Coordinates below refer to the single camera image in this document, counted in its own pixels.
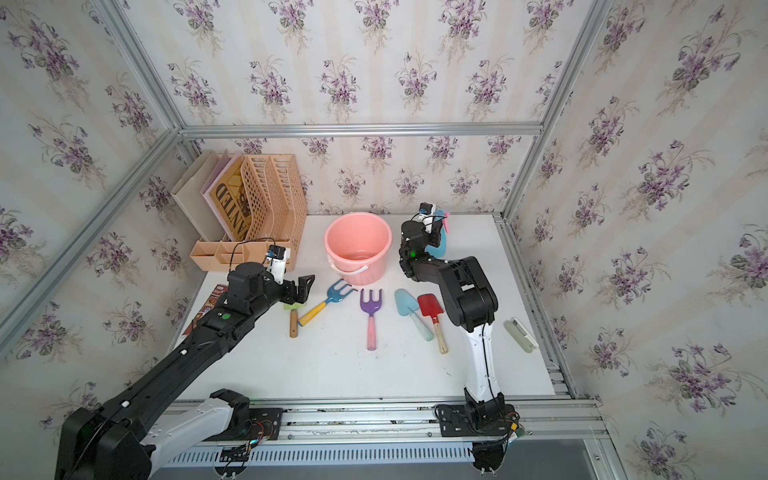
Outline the green trowel wooden handle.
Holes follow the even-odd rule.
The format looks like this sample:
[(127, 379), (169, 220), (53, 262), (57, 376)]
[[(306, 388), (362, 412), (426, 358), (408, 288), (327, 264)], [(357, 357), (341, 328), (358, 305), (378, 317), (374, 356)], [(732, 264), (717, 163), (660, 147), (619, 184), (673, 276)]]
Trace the green trowel wooden handle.
[(303, 303), (286, 304), (284, 309), (289, 313), (289, 337), (297, 338), (299, 333), (299, 310), (304, 307)]

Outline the light blue plastic trowel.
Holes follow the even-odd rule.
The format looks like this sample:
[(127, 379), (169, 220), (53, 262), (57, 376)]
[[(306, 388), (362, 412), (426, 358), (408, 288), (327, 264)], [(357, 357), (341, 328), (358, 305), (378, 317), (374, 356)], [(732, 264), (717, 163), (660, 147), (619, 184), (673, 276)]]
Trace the light blue plastic trowel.
[(409, 317), (422, 338), (427, 342), (432, 341), (434, 334), (422, 319), (416, 298), (405, 289), (397, 289), (394, 297), (398, 314), (403, 317)]

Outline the purple rake pink handle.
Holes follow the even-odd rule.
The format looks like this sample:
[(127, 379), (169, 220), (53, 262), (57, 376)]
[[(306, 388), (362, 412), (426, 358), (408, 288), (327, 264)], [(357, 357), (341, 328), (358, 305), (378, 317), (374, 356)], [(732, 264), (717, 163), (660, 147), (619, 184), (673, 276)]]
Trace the purple rake pink handle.
[(362, 289), (360, 291), (360, 308), (368, 317), (366, 339), (366, 348), (368, 351), (375, 351), (377, 349), (375, 314), (382, 307), (382, 297), (382, 289), (379, 289), (378, 291)]

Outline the red shovel wooden handle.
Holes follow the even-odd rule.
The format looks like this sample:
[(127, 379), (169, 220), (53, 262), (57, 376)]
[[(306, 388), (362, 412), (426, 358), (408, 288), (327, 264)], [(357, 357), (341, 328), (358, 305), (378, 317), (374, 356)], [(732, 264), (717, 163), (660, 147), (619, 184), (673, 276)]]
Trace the red shovel wooden handle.
[(439, 316), (443, 313), (443, 309), (434, 294), (423, 294), (417, 298), (421, 313), (424, 316), (429, 317), (432, 320), (434, 333), (438, 341), (438, 347), (441, 354), (447, 354), (449, 352), (446, 344), (442, 328), (440, 325)]

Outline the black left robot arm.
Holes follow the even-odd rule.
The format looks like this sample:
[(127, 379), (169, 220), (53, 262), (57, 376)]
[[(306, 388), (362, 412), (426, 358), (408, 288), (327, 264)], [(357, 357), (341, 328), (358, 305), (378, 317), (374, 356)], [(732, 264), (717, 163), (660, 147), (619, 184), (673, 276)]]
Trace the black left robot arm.
[(144, 376), (101, 406), (80, 408), (63, 423), (57, 479), (148, 479), (170, 460), (231, 432), (252, 437), (248, 397), (212, 393), (175, 420), (157, 421), (206, 369), (231, 352), (276, 303), (307, 300), (314, 276), (277, 281), (260, 263), (229, 272), (228, 289), (189, 335)]

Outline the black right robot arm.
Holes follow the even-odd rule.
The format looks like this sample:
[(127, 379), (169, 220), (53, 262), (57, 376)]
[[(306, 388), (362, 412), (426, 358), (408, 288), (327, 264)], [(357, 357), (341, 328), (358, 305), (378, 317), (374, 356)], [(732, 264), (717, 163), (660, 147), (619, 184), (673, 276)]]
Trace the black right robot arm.
[(508, 417), (492, 348), (498, 299), (475, 257), (445, 260), (427, 252), (429, 246), (441, 243), (442, 227), (439, 216), (433, 216), (430, 224), (415, 219), (403, 222), (399, 265), (409, 279), (439, 287), (445, 313), (453, 325), (463, 330), (470, 361), (464, 387), (465, 416), (474, 429), (480, 430)]

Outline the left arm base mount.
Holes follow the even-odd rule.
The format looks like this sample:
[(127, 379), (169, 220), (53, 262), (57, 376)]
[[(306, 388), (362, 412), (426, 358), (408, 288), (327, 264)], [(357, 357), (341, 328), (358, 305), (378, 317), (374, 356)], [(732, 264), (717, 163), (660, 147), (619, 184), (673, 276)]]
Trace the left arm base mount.
[(223, 400), (233, 408), (227, 428), (213, 439), (244, 441), (240, 446), (225, 448), (218, 457), (218, 463), (245, 466), (251, 452), (262, 440), (278, 438), (284, 413), (282, 408), (253, 407), (248, 397), (229, 389), (219, 389), (211, 393), (210, 397)]

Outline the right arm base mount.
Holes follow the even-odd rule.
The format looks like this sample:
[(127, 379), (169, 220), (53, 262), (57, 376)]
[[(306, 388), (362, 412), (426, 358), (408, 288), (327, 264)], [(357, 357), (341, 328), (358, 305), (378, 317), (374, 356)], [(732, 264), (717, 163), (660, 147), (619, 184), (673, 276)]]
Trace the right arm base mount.
[(511, 404), (437, 404), (433, 413), (441, 437), (472, 439), (473, 466), (481, 474), (496, 474), (511, 444), (527, 435), (519, 413)]

